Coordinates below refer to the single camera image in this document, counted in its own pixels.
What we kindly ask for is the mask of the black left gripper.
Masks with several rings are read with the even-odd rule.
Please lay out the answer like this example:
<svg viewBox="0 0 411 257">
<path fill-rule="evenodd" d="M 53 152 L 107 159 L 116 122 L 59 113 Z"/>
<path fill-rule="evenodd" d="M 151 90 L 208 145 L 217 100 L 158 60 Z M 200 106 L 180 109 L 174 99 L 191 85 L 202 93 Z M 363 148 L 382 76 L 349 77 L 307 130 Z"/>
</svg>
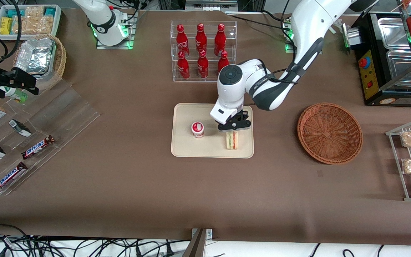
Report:
<svg viewBox="0 0 411 257">
<path fill-rule="evenodd" d="M 227 124 L 230 125 L 251 125 L 251 122 L 248 120 L 249 112 L 247 110 L 241 110 L 235 116 L 227 120 Z"/>
</svg>

